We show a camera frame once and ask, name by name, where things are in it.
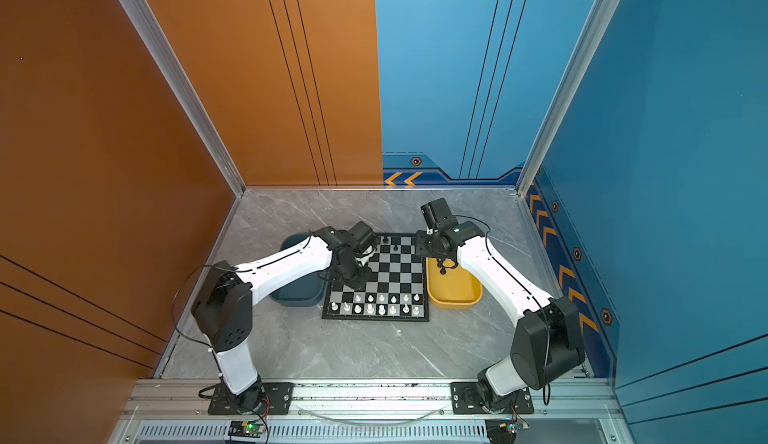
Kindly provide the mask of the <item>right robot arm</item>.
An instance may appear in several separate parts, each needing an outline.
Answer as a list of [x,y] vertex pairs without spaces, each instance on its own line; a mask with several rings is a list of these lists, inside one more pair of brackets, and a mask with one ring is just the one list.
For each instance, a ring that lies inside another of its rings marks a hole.
[[421,207],[427,229],[416,233],[416,253],[467,271],[501,305],[514,326],[508,355],[480,371],[476,392],[490,413],[511,406],[525,389],[551,396],[551,383],[586,359],[580,312],[566,297],[534,285],[492,245],[490,226],[453,214],[443,198]]

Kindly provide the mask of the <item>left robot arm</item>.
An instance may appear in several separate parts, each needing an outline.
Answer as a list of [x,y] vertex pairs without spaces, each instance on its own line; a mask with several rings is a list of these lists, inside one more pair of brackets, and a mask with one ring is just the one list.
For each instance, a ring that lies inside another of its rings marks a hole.
[[264,414],[267,391],[251,356],[248,338],[253,311],[262,299],[311,274],[364,289],[372,274],[368,261],[377,246],[372,228],[359,222],[349,230],[326,227],[265,258],[210,266],[191,314],[213,353],[221,394],[238,413]]

